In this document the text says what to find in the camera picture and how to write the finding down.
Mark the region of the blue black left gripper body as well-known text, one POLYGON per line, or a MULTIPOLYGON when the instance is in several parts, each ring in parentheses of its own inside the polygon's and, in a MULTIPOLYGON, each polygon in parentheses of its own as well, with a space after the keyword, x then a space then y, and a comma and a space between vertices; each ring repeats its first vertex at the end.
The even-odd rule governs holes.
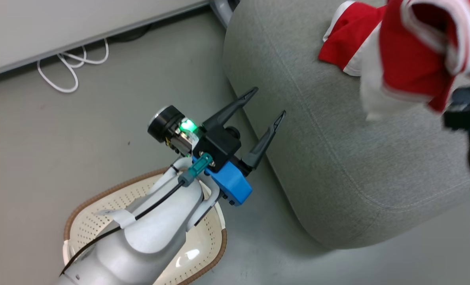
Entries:
POLYGON ((148 133, 175 153, 193 161, 209 154, 212 161, 204 173, 212 177, 221 190, 222 198, 233 206, 243 204, 252 193, 246 180, 247 171, 238 165, 235 153, 241 147, 236 128, 216 126, 209 131, 195 124, 173 105, 157 112, 148 123, 148 133))

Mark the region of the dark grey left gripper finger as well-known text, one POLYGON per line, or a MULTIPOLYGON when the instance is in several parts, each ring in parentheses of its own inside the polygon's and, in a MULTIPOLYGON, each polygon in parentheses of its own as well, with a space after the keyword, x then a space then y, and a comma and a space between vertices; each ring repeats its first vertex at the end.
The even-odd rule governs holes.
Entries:
POLYGON ((254 170, 258 167, 286 115, 287 112, 282 110, 275 121, 268 126, 266 133, 259 139, 258 143, 253 146, 249 153, 242 157, 241 161, 248 168, 254 170))
POLYGON ((226 105, 224 108, 216 112, 214 115, 206 119, 202 123, 202 127, 204 130, 209 131, 210 129, 216 126, 223 126, 228 122, 228 120, 232 117, 232 115, 237 112, 237 110, 243 108, 249 100, 258 92, 258 87, 253 87, 249 89, 247 92, 242 94, 230 104, 226 105))

